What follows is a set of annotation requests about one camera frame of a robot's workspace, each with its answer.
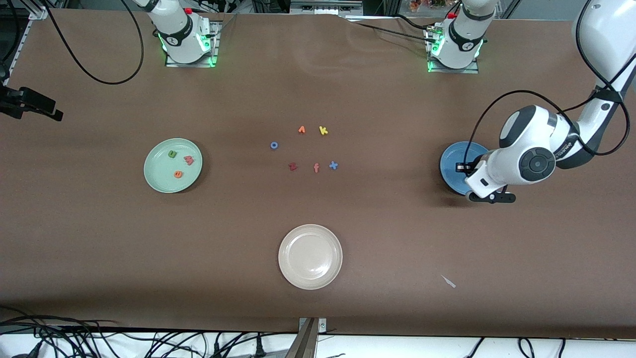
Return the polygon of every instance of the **brown table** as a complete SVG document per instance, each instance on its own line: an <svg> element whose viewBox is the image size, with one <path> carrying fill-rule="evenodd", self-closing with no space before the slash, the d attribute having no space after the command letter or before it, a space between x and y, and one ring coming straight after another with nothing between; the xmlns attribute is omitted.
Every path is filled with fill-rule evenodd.
<svg viewBox="0 0 636 358"><path fill-rule="evenodd" d="M126 13L55 14L90 71L117 80L135 68ZM217 68L165 68L137 16L146 59L115 87L78 69L49 20L33 25L10 85L65 115L0 120L2 303L146 327L292 331L321 316L339 333L636 334L636 141L512 187L513 205L467 203L439 175L442 151L505 91L563 106L589 94L569 22L495 21L481 73L449 75L427 73L418 41L334 16L240 15ZM497 105L477 141L496 146L505 118L532 103ZM622 131L617 115L602 149ZM142 165L173 137L201 148L204 169L189 190L161 194ZM306 223L330 228L345 255L317 291L277 264L284 235Z"/></svg>

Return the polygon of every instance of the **white floor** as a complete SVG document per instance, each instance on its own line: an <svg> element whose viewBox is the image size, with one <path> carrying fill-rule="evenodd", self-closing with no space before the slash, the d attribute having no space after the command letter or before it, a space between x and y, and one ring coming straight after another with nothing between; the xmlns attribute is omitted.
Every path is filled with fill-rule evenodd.
<svg viewBox="0 0 636 358"><path fill-rule="evenodd" d="M140 338L152 338L152 333L131 333ZM184 333L170 342L177 343L192 333ZM237 334L225 333L221 336L221 346ZM205 355L212 355L212 346L216 333L206 333L208 351ZM281 334L263 338L263 348L266 352L286 350L294 340L293 334ZM371 357L418 357L418 358L465 358L472 351L478 338L450 338L450 337L397 337L397 336L332 336L319 337L316 358L328 358L344 354L344 358ZM31 334L5 334L0 336L0 358L10 358L18 354L31 351L39 339ZM143 358L148 352L151 342L135 341L120 334L108 338L113 349L121 358ZM531 340L536 358L557 358L560 340ZM189 346L201 354L204 353L205 343L202 336L197 336L184 345ZM107 346L98 343L102 358L114 358ZM66 343L59 343L59 347L71 353ZM530 350L524 347L528 355ZM171 347L163 346L152 357L160 357ZM251 355L255 352L256 341L251 340L232 349L230 357ZM180 350L169 355L170 358L191 358L187 351ZM479 347L475 358L524 358L517 347L515 338L487 338ZM567 340L562 358L634 358L636 357L636 342L634 341L604 341L604 340ZM39 358L55 358L51 347L42 346Z"/></svg>

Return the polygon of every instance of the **green plate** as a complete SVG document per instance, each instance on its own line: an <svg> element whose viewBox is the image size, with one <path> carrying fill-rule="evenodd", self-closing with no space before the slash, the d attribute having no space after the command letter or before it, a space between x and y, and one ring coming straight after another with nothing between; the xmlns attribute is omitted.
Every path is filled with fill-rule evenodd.
<svg viewBox="0 0 636 358"><path fill-rule="evenodd" d="M174 158L168 156L171 150L177 152ZM188 155L194 159L192 165L184 159ZM150 151L144 163L144 176L148 185L158 192L180 192L197 180L202 167L203 156L196 144L183 138L172 138ZM177 170L183 172L180 178L174 176Z"/></svg>

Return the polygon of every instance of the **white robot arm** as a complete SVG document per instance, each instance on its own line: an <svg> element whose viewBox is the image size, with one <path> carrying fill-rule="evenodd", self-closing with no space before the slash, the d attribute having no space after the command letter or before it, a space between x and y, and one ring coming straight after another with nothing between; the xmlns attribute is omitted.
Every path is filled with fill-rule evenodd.
<svg viewBox="0 0 636 358"><path fill-rule="evenodd" d="M483 43L486 29L495 17L497 0L464 0L456 18L446 18L438 44L431 55L444 66L462 69L470 65Z"/></svg>
<svg viewBox="0 0 636 358"><path fill-rule="evenodd" d="M538 106L514 112L501 130L500 149L487 152L471 165L466 183L478 197L486 198L506 185L538 183L555 167L586 164L593 154L580 141L598 150L618 102L636 75L636 1L593 0L586 6L573 28L580 22L581 49L616 92L604 89L605 83L597 77L594 98L574 123L576 128L563 116ZM623 67L625 70L616 76Z"/></svg>
<svg viewBox="0 0 636 358"><path fill-rule="evenodd" d="M179 0L133 0L145 12L159 32L164 50L175 62L189 64L210 52L210 20L196 13L188 13Z"/></svg>

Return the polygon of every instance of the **blue plastic piece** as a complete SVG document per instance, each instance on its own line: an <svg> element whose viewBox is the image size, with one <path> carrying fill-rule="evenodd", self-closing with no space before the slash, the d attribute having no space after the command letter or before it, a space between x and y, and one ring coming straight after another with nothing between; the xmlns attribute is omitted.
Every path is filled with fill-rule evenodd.
<svg viewBox="0 0 636 358"><path fill-rule="evenodd" d="M466 152L467 146L467 141L451 144L441 155L441 160L439 161L439 170L441 171L442 178L444 178L444 181L451 189L461 195L466 195L466 193L470 191L470 187L464 181L466 174L457 172L455 168L457 167L457 163L464 162L464 153ZM472 162L477 156L487 151L488 149L483 145L472 142L471 147L468 149L466 162Z"/></svg>

